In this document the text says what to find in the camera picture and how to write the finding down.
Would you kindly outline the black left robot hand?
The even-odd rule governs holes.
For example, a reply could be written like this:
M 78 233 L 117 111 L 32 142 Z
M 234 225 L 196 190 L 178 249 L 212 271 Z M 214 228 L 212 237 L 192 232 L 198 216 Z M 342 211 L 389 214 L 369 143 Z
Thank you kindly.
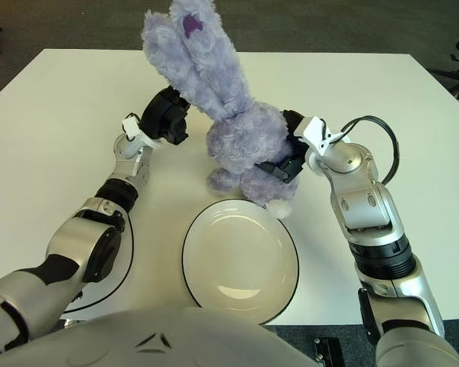
M 140 129 L 151 139 L 164 138 L 179 145 L 186 138 L 186 116 L 190 103 L 172 86 L 161 90 L 150 101 L 139 122 Z

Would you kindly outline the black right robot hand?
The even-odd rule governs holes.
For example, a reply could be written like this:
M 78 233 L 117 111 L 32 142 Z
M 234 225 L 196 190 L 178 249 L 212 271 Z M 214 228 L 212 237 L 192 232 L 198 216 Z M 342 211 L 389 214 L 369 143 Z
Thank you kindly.
M 282 114 L 287 124 L 288 136 L 286 144 L 290 147 L 290 152 L 280 161 L 266 161 L 255 164 L 255 166 L 277 177 L 280 181 L 289 184 L 303 169 L 302 166 L 305 163 L 305 154 L 308 150 L 308 145 L 299 141 L 295 136 L 295 131 L 304 120 L 304 116 L 294 110 L 284 110 Z

